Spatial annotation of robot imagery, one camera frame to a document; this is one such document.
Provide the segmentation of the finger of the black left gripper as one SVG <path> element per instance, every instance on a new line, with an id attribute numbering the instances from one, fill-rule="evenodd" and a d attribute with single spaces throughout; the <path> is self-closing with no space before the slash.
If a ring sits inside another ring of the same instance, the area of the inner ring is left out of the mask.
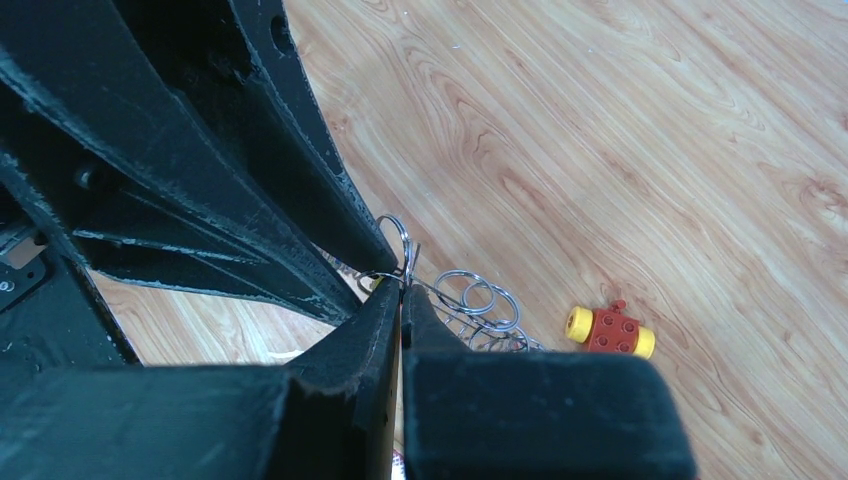
<path id="1" fill-rule="evenodd" d="M 396 256 L 349 176 L 279 1 L 121 1 L 157 74 L 322 250 L 357 271 Z"/>

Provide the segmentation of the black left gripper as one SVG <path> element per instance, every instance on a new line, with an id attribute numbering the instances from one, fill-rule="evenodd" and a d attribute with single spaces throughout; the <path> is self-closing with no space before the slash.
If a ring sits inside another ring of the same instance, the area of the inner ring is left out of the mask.
<path id="1" fill-rule="evenodd" d="M 1 202 L 50 250 L 129 284 L 276 304 L 360 300 L 167 86 L 121 1 L 1 5 Z"/>

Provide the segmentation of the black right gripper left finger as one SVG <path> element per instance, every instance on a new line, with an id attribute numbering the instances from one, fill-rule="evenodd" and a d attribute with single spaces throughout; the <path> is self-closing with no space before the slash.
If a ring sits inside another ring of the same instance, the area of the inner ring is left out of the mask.
<path id="1" fill-rule="evenodd" d="M 1 405 L 5 479 L 386 479 L 399 286 L 285 365 L 53 369 Z"/>

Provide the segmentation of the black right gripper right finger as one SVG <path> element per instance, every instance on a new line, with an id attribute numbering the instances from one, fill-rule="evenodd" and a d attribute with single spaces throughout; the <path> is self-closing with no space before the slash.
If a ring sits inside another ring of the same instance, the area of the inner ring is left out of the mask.
<path id="1" fill-rule="evenodd" d="M 402 300 L 410 479 L 693 479 L 670 390 L 616 354 L 475 352 L 426 291 Z"/>

